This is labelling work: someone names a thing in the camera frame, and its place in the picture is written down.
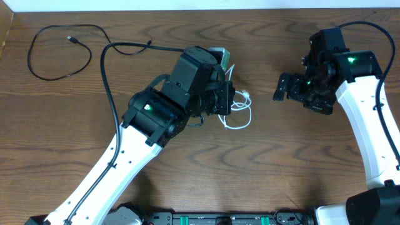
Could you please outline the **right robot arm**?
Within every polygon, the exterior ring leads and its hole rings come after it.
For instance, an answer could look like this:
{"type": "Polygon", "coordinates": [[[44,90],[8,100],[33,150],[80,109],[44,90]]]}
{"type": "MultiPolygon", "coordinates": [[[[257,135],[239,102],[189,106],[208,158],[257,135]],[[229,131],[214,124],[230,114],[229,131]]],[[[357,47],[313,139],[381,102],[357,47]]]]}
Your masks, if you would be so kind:
{"type": "Polygon", "coordinates": [[[372,51],[350,51],[338,27],[309,38],[305,74],[283,73],[273,99],[291,99],[330,115],[346,113],[359,147],[366,191],[341,204],[312,210],[314,224],[399,224],[399,128],[384,90],[384,72],[372,51]]]}

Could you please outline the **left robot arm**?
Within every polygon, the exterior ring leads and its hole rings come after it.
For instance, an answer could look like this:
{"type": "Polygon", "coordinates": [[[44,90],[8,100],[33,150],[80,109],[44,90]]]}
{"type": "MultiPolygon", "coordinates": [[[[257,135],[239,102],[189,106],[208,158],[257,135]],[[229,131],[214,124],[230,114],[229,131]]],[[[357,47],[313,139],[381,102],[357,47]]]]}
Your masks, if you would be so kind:
{"type": "Polygon", "coordinates": [[[171,74],[156,77],[116,119],[116,134],[78,188],[53,212],[29,224],[141,224],[114,204],[139,171],[186,127],[190,118],[226,116],[235,90],[226,78],[230,53],[223,47],[181,50],[171,74]]]}

